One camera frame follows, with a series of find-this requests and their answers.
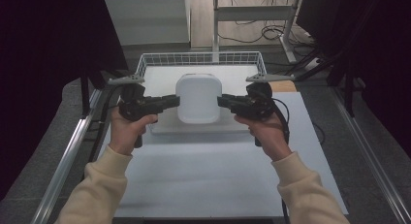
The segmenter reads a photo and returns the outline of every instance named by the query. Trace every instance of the black curtain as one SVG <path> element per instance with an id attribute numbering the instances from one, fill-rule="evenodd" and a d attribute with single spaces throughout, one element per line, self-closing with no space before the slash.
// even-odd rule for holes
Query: black curtain
<path id="1" fill-rule="evenodd" d="M 0 0 L 3 199 L 80 77 L 127 70 L 104 0 Z"/>
<path id="2" fill-rule="evenodd" d="M 357 42 L 352 64 L 369 108 L 411 157 L 411 10 L 381 0 Z"/>

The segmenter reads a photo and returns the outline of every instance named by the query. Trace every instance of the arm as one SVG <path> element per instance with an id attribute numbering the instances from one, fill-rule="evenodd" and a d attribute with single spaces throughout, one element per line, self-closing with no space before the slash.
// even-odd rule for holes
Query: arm
<path id="1" fill-rule="evenodd" d="M 287 145 L 275 114 L 264 121 L 239 116 L 235 119 L 248 125 L 251 135 L 259 139 L 264 153 L 271 158 L 280 178 L 278 192 L 290 210 L 291 223 L 349 223 L 335 198 L 322 186 L 318 173 L 306 168 Z"/>
<path id="2" fill-rule="evenodd" d="M 112 111 L 111 142 L 96 162 L 85 166 L 85 179 L 73 190 L 56 223 L 111 223 L 126 189 L 125 171 L 134 142 L 145 125 L 156 120 L 156 115 L 147 115 L 130 122 L 118 108 Z"/>

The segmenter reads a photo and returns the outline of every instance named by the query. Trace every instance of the floor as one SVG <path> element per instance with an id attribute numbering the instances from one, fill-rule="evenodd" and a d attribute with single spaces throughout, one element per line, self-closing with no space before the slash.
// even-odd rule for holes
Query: floor
<path id="1" fill-rule="evenodd" d="M 251 39 L 252 36 L 258 36 L 259 34 L 244 35 Z M 303 31 L 300 34 L 296 32 L 296 35 L 296 38 L 300 41 L 306 43 L 311 41 L 303 34 Z M 209 39 L 200 40 L 199 38 L 196 48 L 193 47 L 193 42 L 191 48 L 186 45 L 133 46 L 124 48 L 124 54 L 130 70 L 123 73 L 133 73 L 142 53 L 209 50 L 210 45 L 206 44 L 206 42 L 209 43 Z M 269 45 L 263 43 L 235 45 L 231 41 L 226 43 L 221 41 L 220 43 L 220 46 L 222 46 L 221 50 L 260 51 L 263 54 L 267 70 L 271 74 L 284 73 L 285 70 L 291 68 L 278 41 L 270 41 Z M 309 53 L 310 48 L 296 48 L 296 50 L 299 53 L 297 58 L 302 59 L 304 55 Z M 294 72 L 294 75 L 297 76 L 302 73 L 304 73 L 304 69 L 299 69 Z M 350 131 L 349 125 L 338 109 L 334 96 L 334 87 L 327 86 L 326 77 L 328 74 L 329 71 L 323 71 L 308 80 L 296 82 L 296 87 L 303 97 L 314 126 L 321 128 L 316 128 L 317 135 L 319 141 L 323 142 L 323 150 L 329 161 L 344 203 L 348 208 L 348 219 L 351 223 L 360 224 L 398 223 L 386 195 L 368 166 L 359 144 Z M 104 76 L 106 78 L 111 77 L 109 74 L 104 74 Z M 361 98 L 361 87 L 358 83 L 356 85 L 358 91 L 354 94 L 353 102 L 355 119 L 405 205 L 411 208 L 411 160 L 368 109 Z M 2 224 L 29 223 L 32 220 L 53 176 L 53 172 L 60 162 L 61 156 L 79 122 L 81 115 L 79 89 L 79 80 L 74 80 L 65 86 L 63 102 L 57 115 L 9 194 L 0 203 L 0 221 Z M 341 93 L 342 90 L 341 87 L 336 88 L 337 93 Z M 106 100 L 108 93 L 109 88 L 103 90 L 102 98 L 94 117 L 95 121 L 88 128 L 80 152 L 57 198 L 55 209 L 51 212 L 48 223 L 52 223 L 55 220 L 59 209 L 64 205 L 71 190 L 81 180 L 81 172 L 88 161 L 91 147 L 96 141 L 96 129 L 98 127 L 96 121 L 100 118 L 102 102 Z M 149 221 L 126 219 L 114 219 L 113 223 L 142 222 L 149 223 Z M 283 223 L 281 218 L 276 218 L 273 222 Z"/>

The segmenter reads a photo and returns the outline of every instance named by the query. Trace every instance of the white container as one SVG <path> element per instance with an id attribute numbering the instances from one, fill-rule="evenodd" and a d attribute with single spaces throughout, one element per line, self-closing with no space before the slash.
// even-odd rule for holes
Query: white container
<path id="1" fill-rule="evenodd" d="M 178 118 L 187 124 L 208 124 L 219 120 L 220 107 L 217 97 L 221 96 L 221 81 L 211 74 L 186 74 L 175 86 L 180 97 Z"/>

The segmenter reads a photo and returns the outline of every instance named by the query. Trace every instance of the cable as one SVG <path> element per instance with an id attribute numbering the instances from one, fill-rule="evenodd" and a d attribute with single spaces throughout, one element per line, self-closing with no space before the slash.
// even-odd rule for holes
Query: cable
<path id="1" fill-rule="evenodd" d="M 305 57 L 305 56 L 307 56 L 309 53 L 308 53 L 308 54 L 301 54 L 300 52 L 296 51 L 296 48 L 314 48 L 314 47 L 308 47 L 308 46 L 295 46 L 295 47 L 294 47 L 294 53 L 295 53 L 296 55 Z"/>
<path id="2" fill-rule="evenodd" d="M 240 43 L 255 43 L 255 42 L 258 42 L 258 40 L 263 38 L 263 35 L 261 35 L 258 39 L 254 40 L 254 41 L 247 42 L 247 41 L 238 40 L 238 39 L 234 39 L 234 38 L 223 37 L 219 33 L 217 33 L 217 35 L 222 39 L 231 40 L 231 41 L 240 42 Z"/>
<path id="3" fill-rule="evenodd" d="M 312 50 L 310 53 L 308 53 L 298 64 L 296 64 L 293 68 L 291 68 L 287 73 L 284 74 L 284 76 L 290 76 L 300 68 L 300 65 L 305 65 L 305 63 L 308 63 L 308 61 L 312 58 L 314 58 L 317 54 L 320 53 L 320 50 L 318 48 L 315 48 Z"/>
<path id="4" fill-rule="evenodd" d="M 281 64 L 281 63 L 276 63 L 276 62 L 264 62 L 265 64 L 271 64 L 271 65 L 276 65 L 276 66 L 295 66 L 294 64 Z"/>
<path id="5" fill-rule="evenodd" d="M 238 5 L 236 0 L 231 0 L 231 2 L 232 2 L 232 6 L 234 5 L 234 3 L 236 3 L 236 5 Z M 244 23 L 238 23 L 237 21 L 235 21 L 236 25 L 250 24 L 250 23 L 253 23 L 253 22 L 256 22 L 256 20 L 252 20 L 252 21 L 248 21 L 248 22 L 244 22 Z"/>
<path id="6" fill-rule="evenodd" d="M 284 221 L 286 224 L 290 224 L 290 218 L 288 217 L 288 211 L 287 211 L 287 205 L 285 204 L 284 200 L 281 199 L 281 205 L 283 208 L 283 215 L 284 215 Z"/>
<path id="7" fill-rule="evenodd" d="M 317 129 L 320 130 L 321 135 L 323 136 L 323 139 L 320 141 L 320 145 L 323 145 L 323 143 L 326 142 L 326 133 L 325 133 L 324 130 L 323 130 L 318 124 L 316 124 L 314 121 L 311 121 L 311 122 L 312 122 L 312 125 L 313 125 L 314 127 L 317 127 Z"/>
<path id="8" fill-rule="evenodd" d="M 296 42 L 297 44 L 303 45 L 303 46 L 308 46 L 308 47 L 316 47 L 315 44 L 309 44 L 309 43 L 304 43 L 298 40 L 296 34 L 294 34 L 293 30 L 290 30 L 291 35 L 293 35 L 294 39 L 289 38 L 290 41 Z"/>
<path id="9" fill-rule="evenodd" d="M 282 102 L 278 99 L 272 98 L 272 100 L 278 101 L 279 103 L 281 103 L 285 107 L 285 110 L 287 111 L 287 124 L 288 124 L 288 122 L 290 121 L 290 111 L 288 110 L 287 105 L 284 102 Z"/>
<path id="10" fill-rule="evenodd" d="M 285 109 L 287 111 L 287 124 L 288 124 L 289 121 L 290 121 L 290 111 L 288 110 L 287 105 L 284 102 L 282 102 L 278 99 L 273 98 L 272 100 L 281 103 L 285 107 Z M 286 224 L 290 224 L 290 218 L 288 216 L 287 205 L 285 204 L 284 200 L 282 200 L 282 199 L 281 199 L 281 206 L 282 206 L 282 209 L 283 209 L 284 221 L 285 221 Z"/>
<path id="11" fill-rule="evenodd" d="M 277 5 L 277 0 L 271 0 L 271 5 L 276 6 Z"/>
<path id="12" fill-rule="evenodd" d="M 96 153 L 97 147 L 100 143 L 100 140 L 103 136 L 103 131 L 104 131 L 104 126 L 106 124 L 106 119 L 107 119 L 107 114 L 108 114 L 108 110 L 109 110 L 109 103 L 110 103 L 110 99 L 112 94 L 114 93 L 114 91 L 120 87 L 123 87 L 123 85 L 118 85 L 115 86 L 114 88 L 112 88 L 109 92 L 109 95 L 106 98 L 106 102 L 103 105 L 102 108 L 102 113 L 100 115 L 100 121 L 99 121 L 99 130 L 97 133 L 97 137 L 96 137 L 96 141 L 94 142 L 93 147 L 91 148 L 91 152 L 90 152 L 90 156 L 88 158 L 88 162 L 91 162 L 94 159 L 94 155 Z"/>
<path id="13" fill-rule="evenodd" d="M 277 39 L 280 38 L 280 36 L 279 36 L 279 35 L 276 35 L 275 37 L 272 37 L 272 38 L 271 38 L 271 37 L 266 36 L 266 33 L 268 33 L 268 32 L 273 32 L 273 33 L 279 32 L 280 34 L 283 34 L 283 33 L 284 33 L 282 30 L 280 30 L 280 29 L 278 29 L 278 28 L 275 28 L 275 25 L 268 25 L 268 26 L 263 27 L 263 28 L 261 29 L 261 34 L 262 34 L 262 36 L 263 36 L 265 39 L 267 39 L 267 40 L 269 40 L 269 41 L 277 40 Z"/>

